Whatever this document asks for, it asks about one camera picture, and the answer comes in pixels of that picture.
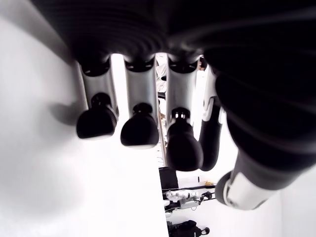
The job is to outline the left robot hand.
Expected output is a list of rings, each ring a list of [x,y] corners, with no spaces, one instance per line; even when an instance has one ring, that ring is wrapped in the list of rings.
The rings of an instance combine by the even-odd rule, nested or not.
[[[199,54],[238,147],[217,199],[253,210],[316,163],[313,0],[36,0],[81,63]]]

